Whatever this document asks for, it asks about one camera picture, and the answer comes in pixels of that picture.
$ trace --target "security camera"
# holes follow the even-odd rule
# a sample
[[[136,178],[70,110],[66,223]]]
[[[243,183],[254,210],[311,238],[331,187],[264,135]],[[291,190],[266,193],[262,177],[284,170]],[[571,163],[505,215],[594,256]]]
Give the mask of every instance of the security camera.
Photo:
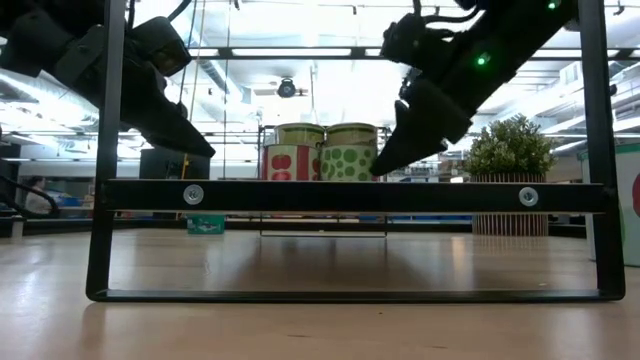
[[[293,79],[285,78],[280,82],[278,87],[278,96],[281,98],[290,98],[296,95],[296,86],[293,84]]]

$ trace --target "red apple pattern can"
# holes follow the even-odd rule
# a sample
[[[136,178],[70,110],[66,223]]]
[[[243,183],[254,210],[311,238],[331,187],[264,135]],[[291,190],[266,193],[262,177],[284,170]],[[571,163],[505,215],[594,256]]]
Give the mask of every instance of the red apple pattern can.
[[[273,181],[316,181],[320,152],[306,145],[269,145],[262,153],[262,179]]]

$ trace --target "green plant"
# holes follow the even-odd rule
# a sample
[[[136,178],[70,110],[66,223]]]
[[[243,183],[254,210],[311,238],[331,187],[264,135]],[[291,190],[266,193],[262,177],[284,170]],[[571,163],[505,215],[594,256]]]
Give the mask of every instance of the green plant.
[[[555,164],[552,141],[524,116],[493,121],[473,141],[465,170],[471,175],[546,174]]]

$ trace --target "potted plant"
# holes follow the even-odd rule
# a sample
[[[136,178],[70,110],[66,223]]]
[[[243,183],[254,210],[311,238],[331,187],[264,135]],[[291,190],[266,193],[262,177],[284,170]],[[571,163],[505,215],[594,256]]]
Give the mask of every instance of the potted plant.
[[[473,141],[465,170],[471,182],[545,182],[555,164],[552,141],[524,116],[494,121]],[[474,234],[545,236],[547,215],[475,215]]]

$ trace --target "wooden floor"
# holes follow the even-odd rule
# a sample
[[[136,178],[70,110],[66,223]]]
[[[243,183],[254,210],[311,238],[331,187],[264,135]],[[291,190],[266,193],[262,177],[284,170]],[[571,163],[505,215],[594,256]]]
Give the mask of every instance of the wooden floor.
[[[640,359],[640,269],[591,305],[92,304],[88,234],[0,242],[0,359]],[[115,235],[111,287],[588,289],[576,239]]]

